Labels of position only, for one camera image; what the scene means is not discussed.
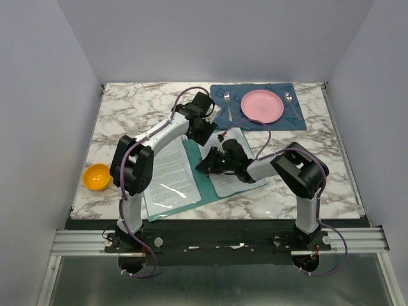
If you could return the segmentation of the teal file folder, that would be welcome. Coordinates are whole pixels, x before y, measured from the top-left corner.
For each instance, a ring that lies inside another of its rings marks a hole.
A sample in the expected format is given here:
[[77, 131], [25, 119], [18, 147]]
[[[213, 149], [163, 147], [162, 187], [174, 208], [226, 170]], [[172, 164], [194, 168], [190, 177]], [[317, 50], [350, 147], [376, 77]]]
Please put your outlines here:
[[181, 210], [180, 212], [183, 212], [183, 211], [195, 208], [195, 207], [200, 207], [208, 203], [212, 203], [212, 202], [223, 199], [223, 198], [218, 197], [209, 176], [206, 176], [205, 174], [200, 173], [197, 170], [195, 170], [195, 167], [201, 161], [201, 158], [203, 158], [200, 150], [203, 149], [204, 147], [198, 145], [192, 140], [188, 140], [185, 136], [181, 136], [179, 138], [182, 139], [182, 143], [187, 153], [187, 157], [188, 157], [189, 164], [190, 164], [190, 167], [193, 173], [194, 180], [196, 182], [196, 185], [201, 195], [201, 201], [197, 202], [196, 204], [189, 205], [187, 209]]

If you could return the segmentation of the printed paper sheets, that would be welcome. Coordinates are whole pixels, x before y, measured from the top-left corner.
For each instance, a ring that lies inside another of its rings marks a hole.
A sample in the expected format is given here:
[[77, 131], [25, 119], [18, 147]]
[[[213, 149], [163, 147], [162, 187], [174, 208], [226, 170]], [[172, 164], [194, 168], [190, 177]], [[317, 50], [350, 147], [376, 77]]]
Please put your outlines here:
[[150, 221], [176, 214], [201, 201], [181, 138], [155, 156], [152, 180], [143, 195]]

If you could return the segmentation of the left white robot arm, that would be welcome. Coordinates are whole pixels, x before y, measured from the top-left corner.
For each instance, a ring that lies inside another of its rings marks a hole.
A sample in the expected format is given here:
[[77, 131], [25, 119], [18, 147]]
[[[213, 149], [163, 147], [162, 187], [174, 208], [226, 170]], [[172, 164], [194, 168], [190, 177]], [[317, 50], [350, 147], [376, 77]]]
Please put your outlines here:
[[110, 176], [120, 192], [117, 231], [123, 232], [119, 243], [126, 251], [136, 251], [142, 245], [153, 252], [138, 232], [143, 226], [142, 195], [152, 180], [155, 156], [180, 136], [203, 146], [217, 127], [214, 120], [218, 114], [219, 107], [209, 92], [193, 86], [177, 96], [161, 122], [136, 137], [124, 135], [119, 139]]

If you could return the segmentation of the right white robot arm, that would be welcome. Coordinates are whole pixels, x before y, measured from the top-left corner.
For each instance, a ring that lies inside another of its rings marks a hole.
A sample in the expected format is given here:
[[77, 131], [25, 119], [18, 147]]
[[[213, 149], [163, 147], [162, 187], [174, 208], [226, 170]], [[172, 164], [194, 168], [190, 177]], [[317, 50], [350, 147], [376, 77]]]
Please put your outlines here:
[[294, 244], [306, 250], [316, 243], [321, 231], [320, 198], [330, 171], [299, 143], [292, 142], [274, 154], [253, 159], [237, 140], [226, 140], [219, 149], [211, 147], [195, 169], [206, 175], [228, 173], [246, 184], [278, 175], [296, 196]]

